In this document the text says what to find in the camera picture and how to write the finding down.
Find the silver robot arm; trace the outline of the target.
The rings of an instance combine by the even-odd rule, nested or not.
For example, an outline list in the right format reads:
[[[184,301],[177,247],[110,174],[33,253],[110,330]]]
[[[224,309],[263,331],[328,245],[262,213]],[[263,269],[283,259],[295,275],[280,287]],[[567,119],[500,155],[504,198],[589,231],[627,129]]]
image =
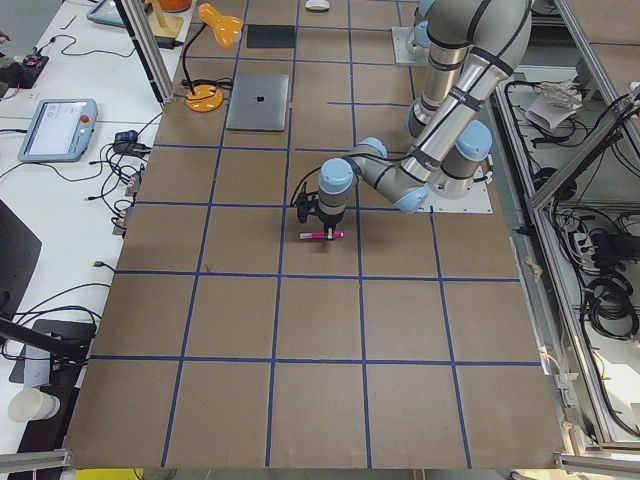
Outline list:
[[[478,159],[467,142],[470,126],[519,65],[530,38],[531,7],[529,1],[420,2],[416,23],[425,26],[430,46],[421,95],[407,113],[413,144],[404,156],[389,159],[379,140],[367,138],[348,154],[325,161],[318,191],[293,201],[299,221],[318,217],[324,238],[332,240],[359,181],[400,211],[414,213],[437,180],[467,180],[467,173],[450,164]]]

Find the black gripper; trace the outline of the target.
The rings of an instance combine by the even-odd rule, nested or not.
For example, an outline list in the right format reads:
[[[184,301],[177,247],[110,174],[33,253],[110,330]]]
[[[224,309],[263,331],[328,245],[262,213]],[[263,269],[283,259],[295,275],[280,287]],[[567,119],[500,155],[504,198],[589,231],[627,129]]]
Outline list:
[[[338,224],[343,220],[344,209],[338,207],[320,207],[319,219],[323,223],[324,240],[335,240]]]

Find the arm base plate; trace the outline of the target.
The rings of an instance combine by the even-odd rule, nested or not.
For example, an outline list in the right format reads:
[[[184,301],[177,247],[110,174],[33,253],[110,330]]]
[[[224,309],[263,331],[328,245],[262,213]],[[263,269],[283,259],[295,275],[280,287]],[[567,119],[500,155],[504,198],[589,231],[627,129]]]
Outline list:
[[[427,183],[428,197],[419,213],[491,214],[493,212],[488,184],[482,168],[475,165],[474,174],[456,179],[440,170]]]
[[[424,66],[428,63],[431,41],[426,24],[391,29],[395,63],[405,66]]]

